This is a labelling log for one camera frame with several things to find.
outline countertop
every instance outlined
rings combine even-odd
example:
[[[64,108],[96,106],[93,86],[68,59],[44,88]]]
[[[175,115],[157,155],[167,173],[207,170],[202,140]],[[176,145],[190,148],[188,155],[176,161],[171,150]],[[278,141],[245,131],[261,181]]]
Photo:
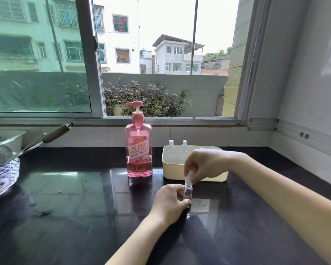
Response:
[[[331,199],[331,186],[269,148],[243,151]],[[0,197],[0,265],[103,265],[149,213],[163,178],[129,182],[123,148],[39,148],[21,157],[20,178]],[[157,242],[148,264],[326,264],[234,174],[201,182]]]

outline beige plastic box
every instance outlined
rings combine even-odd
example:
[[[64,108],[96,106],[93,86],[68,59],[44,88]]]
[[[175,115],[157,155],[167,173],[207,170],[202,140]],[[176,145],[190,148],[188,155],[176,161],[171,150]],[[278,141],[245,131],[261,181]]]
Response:
[[[162,154],[162,163],[163,163],[163,176],[168,179],[178,179],[185,180],[184,177],[184,164],[186,158],[192,153],[195,149],[217,149],[221,150],[218,147],[213,146],[194,146],[188,145],[186,148],[186,153],[182,153],[181,145],[174,145],[174,152],[170,153],[168,151],[169,146],[164,146]],[[215,178],[204,178],[202,181],[219,181],[223,182],[227,180],[228,172],[224,172]]]

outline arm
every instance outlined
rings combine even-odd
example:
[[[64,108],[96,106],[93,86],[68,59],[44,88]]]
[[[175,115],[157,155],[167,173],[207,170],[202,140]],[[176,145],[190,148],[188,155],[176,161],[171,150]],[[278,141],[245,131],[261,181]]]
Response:
[[[185,163],[185,174],[190,167],[198,168],[193,183],[225,171],[236,174],[331,264],[330,200],[265,167],[244,153],[196,150]]]
[[[136,231],[109,259],[106,265],[144,265],[159,237],[169,225],[180,217],[190,204],[189,199],[179,201],[184,185],[168,184],[157,192],[150,214]]]

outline bottle label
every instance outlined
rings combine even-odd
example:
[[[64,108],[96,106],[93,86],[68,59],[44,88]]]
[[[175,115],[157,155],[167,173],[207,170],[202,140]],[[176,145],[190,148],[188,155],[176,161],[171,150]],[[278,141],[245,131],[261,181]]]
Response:
[[[150,169],[150,147],[146,136],[131,136],[128,139],[128,169],[132,172],[145,172]]]

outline utensil handle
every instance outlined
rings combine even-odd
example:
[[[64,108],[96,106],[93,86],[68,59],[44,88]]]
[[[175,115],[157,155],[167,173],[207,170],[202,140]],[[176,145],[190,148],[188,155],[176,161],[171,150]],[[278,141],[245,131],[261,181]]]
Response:
[[[43,143],[49,143],[57,138],[60,138],[62,135],[70,131],[71,127],[74,125],[74,122],[71,124],[62,125],[61,127],[55,129],[53,132],[47,134],[43,139]]]

